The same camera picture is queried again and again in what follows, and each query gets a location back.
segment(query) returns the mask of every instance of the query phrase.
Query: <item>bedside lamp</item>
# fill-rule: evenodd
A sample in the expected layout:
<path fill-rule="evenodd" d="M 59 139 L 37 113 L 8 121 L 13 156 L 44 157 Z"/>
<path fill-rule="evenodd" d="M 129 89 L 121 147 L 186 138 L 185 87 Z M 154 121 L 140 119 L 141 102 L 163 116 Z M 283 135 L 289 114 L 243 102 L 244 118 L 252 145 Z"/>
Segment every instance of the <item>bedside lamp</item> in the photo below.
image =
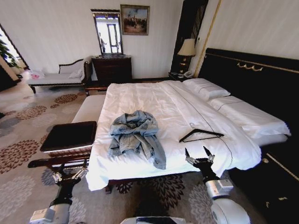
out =
<path fill-rule="evenodd" d="M 195 56 L 195 39 L 185 39 L 178 55 L 184 56 L 180 63 L 180 73 L 188 71 L 191 57 Z"/>

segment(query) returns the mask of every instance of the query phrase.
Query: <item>lampshade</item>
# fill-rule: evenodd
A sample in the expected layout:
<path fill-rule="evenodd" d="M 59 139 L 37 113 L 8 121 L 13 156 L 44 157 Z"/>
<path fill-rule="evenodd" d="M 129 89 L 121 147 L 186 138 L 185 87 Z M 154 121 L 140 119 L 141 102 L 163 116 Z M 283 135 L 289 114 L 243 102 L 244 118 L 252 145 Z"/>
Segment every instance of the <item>lampshade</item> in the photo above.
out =
<path fill-rule="evenodd" d="M 181 50 L 178 55 L 195 56 L 195 39 L 185 39 Z"/>

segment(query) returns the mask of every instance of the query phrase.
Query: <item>wooden dresser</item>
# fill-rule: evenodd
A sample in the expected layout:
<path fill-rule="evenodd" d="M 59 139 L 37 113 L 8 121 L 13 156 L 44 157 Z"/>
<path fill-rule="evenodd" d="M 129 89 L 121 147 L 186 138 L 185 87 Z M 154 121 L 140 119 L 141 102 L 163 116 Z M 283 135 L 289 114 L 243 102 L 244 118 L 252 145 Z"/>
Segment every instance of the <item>wooden dresser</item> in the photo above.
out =
<path fill-rule="evenodd" d="M 92 59 L 100 85 L 111 83 L 130 83 L 132 81 L 131 57 L 99 56 Z"/>

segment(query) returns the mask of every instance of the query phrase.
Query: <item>chaise lounge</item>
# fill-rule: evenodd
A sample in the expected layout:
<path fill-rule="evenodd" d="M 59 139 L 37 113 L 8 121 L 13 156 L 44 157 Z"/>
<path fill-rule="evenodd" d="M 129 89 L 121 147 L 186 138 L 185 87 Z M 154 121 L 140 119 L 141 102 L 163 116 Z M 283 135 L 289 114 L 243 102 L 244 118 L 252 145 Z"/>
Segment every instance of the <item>chaise lounge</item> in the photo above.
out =
<path fill-rule="evenodd" d="M 70 74 L 82 68 L 82 76 L 69 78 Z M 74 86 L 85 85 L 93 72 L 91 56 L 79 59 L 71 64 L 60 64 L 58 73 L 46 73 L 45 78 L 29 79 L 27 84 L 36 93 L 36 86 Z"/>

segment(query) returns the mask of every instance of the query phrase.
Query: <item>white bedsheet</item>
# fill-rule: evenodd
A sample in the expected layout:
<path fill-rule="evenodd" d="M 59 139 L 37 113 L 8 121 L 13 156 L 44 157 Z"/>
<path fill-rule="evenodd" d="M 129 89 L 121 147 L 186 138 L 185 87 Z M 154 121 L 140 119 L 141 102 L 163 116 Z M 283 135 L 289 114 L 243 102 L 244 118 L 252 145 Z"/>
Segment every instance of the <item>white bedsheet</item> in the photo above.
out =
<path fill-rule="evenodd" d="M 153 166 L 143 153 L 109 157 L 111 123 L 123 113 L 142 110 L 158 121 L 160 140 L 166 154 L 166 170 Z M 181 142 L 192 128 L 223 133 L 221 139 Z M 261 160 L 261 150 L 240 127 L 201 101 L 179 81 L 155 84 L 111 84 L 98 121 L 95 142 L 86 175 L 90 190 L 102 189 L 111 179 L 150 177 L 198 171 L 185 161 L 185 147 L 194 158 L 207 157 L 203 146 L 215 154 L 213 171 L 220 176 L 224 170 L 237 167 L 249 169 Z"/>

